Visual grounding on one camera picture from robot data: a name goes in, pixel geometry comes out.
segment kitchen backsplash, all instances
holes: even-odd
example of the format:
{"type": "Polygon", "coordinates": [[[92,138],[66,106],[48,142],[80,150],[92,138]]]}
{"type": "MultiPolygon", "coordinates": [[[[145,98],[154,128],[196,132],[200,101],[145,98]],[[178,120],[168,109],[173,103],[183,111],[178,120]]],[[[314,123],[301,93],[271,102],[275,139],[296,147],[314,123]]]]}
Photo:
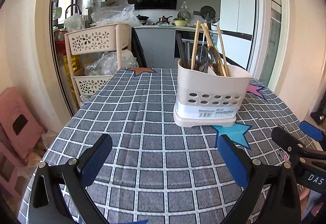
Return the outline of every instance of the kitchen backsplash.
{"type": "MultiPolygon", "coordinates": [[[[128,4],[127,0],[108,0],[109,2],[116,2],[117,5],[128,4]]],[[[197,20],[199,19],[201,22],[204,22],[204,19],[202,19],[198,15],[193,15],[193,11],[200,11],[200,9],[205,6],[209,5],[214,8],[216,12],[216,18],[218,19],[220,17],[220,5],[221,0],[178,0],[177,2],[177,10],[166,10],[166,9],[144,9],[144,10],[135,10],[136,15],[146,15],[149,17],[148,24],[150,23],[156,23],[156,21],[159,20],[159,17],[162,17],[163,15],[165,17],[173,16],[169,20],[172,21],[175,17],[177,17],[178,12],[184,9],[181,9],[182,2],[185,1],[186,5],[188,7],[187,11],[191,14],[191,19],[188,22],[188,25],[194,25],[196,24],[197,20]]]]}

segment silver bolt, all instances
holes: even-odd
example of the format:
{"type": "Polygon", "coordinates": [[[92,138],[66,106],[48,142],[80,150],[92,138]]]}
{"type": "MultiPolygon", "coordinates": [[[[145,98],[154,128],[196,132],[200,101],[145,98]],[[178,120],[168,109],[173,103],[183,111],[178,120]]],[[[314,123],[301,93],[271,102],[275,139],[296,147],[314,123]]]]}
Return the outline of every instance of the silver bolt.
{"type": "Polygon", "coordinates": [[[288,162],[283,163],[284,167],[287,169],[291,168],[291,164],[289,164],[288,162]]]}
{"type": "Polygon", "coordinates": [[[258,160],[258,159],[253,159],[253,160],[252,160],[252,163],[253,163],[254,165],[260,165],[260,164],[261,164],[261,161],[258,160]]]}
{"type": "Polygon", "coordinates": [[[70,165],[74,165],[76,162],[77,162],[77,159],[76,159],[76,158],[72,158],[72,159],[70,159],[70,160],[68,161],[68,163],[69,163],[70,165]]]}
{"type": "Polygon", "coordinates": [[[40,162],[40,164],[39,164],[39,168],[43,168],[43,167],[45,167],[46,166],[46,163],[45,162],[40,162]]]}

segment green vegetable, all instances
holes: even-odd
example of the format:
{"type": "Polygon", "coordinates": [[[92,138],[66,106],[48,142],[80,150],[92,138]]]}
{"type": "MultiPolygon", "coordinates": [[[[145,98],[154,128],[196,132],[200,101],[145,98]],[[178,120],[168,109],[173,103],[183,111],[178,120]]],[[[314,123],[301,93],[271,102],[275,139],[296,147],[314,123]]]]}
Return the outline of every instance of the green vegetable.
{"type": "Polygon", "coordinates": [[[185,19],[183,17],[176,17],[173,20],[188,21],[187,19],[185,19]]]}

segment gray lower cabinet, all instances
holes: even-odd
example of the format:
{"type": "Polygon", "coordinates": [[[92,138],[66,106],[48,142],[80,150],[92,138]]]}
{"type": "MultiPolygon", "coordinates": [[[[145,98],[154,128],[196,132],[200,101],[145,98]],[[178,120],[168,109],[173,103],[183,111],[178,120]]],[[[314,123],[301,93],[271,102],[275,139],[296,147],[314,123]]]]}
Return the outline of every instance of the gray lower cabinet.
{"type": "Polygon", "coordinates": [[[175,29],[135,28],[149,68],[175,68],[175,29]]]}

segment tablecloth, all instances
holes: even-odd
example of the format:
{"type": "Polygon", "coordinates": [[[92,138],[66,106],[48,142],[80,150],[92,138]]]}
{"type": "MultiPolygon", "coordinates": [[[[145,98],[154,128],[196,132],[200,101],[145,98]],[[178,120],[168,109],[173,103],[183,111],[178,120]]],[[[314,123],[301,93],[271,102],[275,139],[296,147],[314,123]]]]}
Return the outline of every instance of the tablecloth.
{"type": "MultiPolygon", "coordinates": [[[[254,86],[261,84],[252,80],[254,86]]],[[[312,140],[298,128],[291,110],[268,88],[248,92],[237,123],[251,126],[245,133],[251,157],[280,165],[283,157],[271,140],[281,124],[308,147],[312,140]]],[[[119,70],[74,115],[46,152],[50,165],[79,157],[102,133],[113,149],[87,192],[110,223],[148,220],[149,224],[219,223],[239,198],[218,150],[212,126],[182,128],[173,120],[177,70],[119,70]]],[[[26,190],[19,219],[25,224],[33,179],[26,190]]],[[[66,187],[66,203],[77,220],[66,187]]],[[[268,191],[265,186],[249,221],[257,217],[268,191]]]]}

